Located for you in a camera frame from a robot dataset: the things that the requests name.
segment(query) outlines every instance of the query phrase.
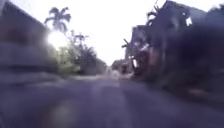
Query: sunlight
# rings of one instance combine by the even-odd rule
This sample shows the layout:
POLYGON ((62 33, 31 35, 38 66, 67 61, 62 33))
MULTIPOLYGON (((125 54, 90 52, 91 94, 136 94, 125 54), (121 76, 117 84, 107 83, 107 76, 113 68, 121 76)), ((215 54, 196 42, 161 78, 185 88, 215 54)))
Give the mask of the sunlight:
POLYGON ((56 50, 59 50, 61 47, 68 46, 68 40, 65 35, 59 31, 52 31, 48 35, 48 43, 51 44, 56 50))

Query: road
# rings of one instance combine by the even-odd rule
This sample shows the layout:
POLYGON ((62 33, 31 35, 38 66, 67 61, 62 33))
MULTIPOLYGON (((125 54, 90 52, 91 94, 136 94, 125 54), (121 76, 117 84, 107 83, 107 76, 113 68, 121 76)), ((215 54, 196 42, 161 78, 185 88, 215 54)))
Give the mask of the road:
POLYGON ((4 128, 223 128, 224 112, 129 79, 89 77, 0 91, 4 128))

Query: tree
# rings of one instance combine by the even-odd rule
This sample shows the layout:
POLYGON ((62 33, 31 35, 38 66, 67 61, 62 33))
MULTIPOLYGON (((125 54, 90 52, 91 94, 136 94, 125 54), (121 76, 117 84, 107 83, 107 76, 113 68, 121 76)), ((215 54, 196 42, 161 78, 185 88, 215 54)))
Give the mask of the tree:
POLYGON ((147 26, 150 26, 152 24, 152 22, 154 21, 155 18, 150 19, 151 16, 156 17, 158 12, 159 12, 159 7, 158 6, 154 6, 155 12, 151 11, 149 13, 147 13, 147 17, 148 17, 148 21, 146 23, 147 26))
POLYGON ((46 18, 44 23, 47 24, 49 21, 53 21, 54 29, 65 33, 67 31, 67 26, 66 26, 64 20, 67 22, 70 22, 70 20, 71 20, 71 15, 66 14, 67 10, 68 10, 68 7, 63 8, 61 11, 59 11, 58 8, 53 7, 49 11, 49 13, 54 14, 54 16, 46 18))

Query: building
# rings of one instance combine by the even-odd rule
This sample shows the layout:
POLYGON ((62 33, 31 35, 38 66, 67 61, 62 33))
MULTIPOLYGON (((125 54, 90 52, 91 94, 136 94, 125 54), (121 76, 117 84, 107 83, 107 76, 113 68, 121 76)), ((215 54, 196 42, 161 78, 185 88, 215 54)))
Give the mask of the building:
POLYGON ((0 70, 50 70, 45 26, 7 1, 0 17, 0 70))

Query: sky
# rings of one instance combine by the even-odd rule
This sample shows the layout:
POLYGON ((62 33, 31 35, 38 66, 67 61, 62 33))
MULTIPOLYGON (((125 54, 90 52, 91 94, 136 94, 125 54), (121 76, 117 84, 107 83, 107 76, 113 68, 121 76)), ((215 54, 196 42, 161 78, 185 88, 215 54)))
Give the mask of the sky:
MULTIPOLYGON (((111 65, 124 58, 125 42, 130 41, 132 27, 146 23, 146 13, 156 0, 10 0, 40 22, 49 16, 52 7, 69 7, 69 27, 77 34, 88 35, 87 45, 94 47, 100 59, 111 65)), ((204 11, 224 0, 175 0, 204 11)), ((161 7, 165 0, 158 0, 161 7)))

